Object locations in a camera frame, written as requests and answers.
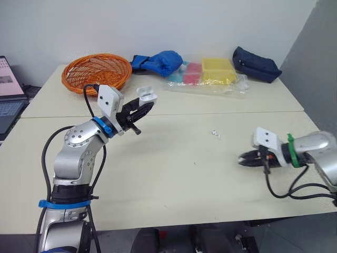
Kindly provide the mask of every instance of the yellow sponge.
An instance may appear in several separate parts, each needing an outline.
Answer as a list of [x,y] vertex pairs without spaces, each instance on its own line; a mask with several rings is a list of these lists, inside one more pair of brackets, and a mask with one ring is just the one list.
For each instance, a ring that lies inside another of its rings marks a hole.
[[202,81],[205,84],[229,85],[235,83],[237,77],[229,59],[203,58]]

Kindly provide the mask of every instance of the green cable tie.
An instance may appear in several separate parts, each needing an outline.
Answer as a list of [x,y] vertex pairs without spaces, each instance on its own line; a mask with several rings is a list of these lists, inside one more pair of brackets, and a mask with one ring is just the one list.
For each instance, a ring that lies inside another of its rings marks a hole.
[[288,141],[289,141],[288,147],[289,147],[291,161],[295,168],[299,168],[300,165],[299,165],[299,161],[297,160],[297,155],[295,152],[294,140],[295,140],[294,137],[292,137],[292,135],[288,133]]

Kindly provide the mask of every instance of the blue ring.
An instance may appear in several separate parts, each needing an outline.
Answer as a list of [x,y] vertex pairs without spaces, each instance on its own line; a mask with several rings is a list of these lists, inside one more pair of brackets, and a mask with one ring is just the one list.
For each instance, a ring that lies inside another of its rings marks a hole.
[[42,199],[38,202],[38,207],[47,207],[51,209],[74,209],[74,208],[79,208],[79,207],[87,207],[91,203],[91,200],[79,202],[79,203],[74,203],[74,204],[54,204],[50,203],[45,199]]
[[114,136],[114,133],[110,127],[108,127],[103,120],[101,120],[98,117],[93,117],[93,121],[95,121],[98,125],[100,125],[104,132],[109,136],[109,138],[112,138]]

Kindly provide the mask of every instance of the laptop screen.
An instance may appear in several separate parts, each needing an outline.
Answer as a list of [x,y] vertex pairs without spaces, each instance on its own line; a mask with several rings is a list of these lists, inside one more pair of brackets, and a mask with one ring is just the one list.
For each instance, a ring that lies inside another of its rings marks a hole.
[[24,92],[16,80],[6,58],[0,56],[0,96],[23,94]]

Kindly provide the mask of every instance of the zipper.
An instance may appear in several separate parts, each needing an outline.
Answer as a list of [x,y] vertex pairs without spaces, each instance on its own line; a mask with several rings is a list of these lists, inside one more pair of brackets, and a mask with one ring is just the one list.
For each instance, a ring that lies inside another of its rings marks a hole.
[[250,69],[262,71],[262,72],[265,72],[265,73],[275,74],[275,73],[278,73],[278,72],[279,72],[278,69],[275,69],[275,70],[265,70],[265,69],[261,69],[261,68],[258,68],[258,67],[256,67],[256,66],[250,64],[250,63],[247,63],[247,62],[245,63],[245,62],[243,62],[242,60],[239,60],[239,64],[240,64],[241,66],[246,66],[246,67],[248,67],[248,68],[250,68]]

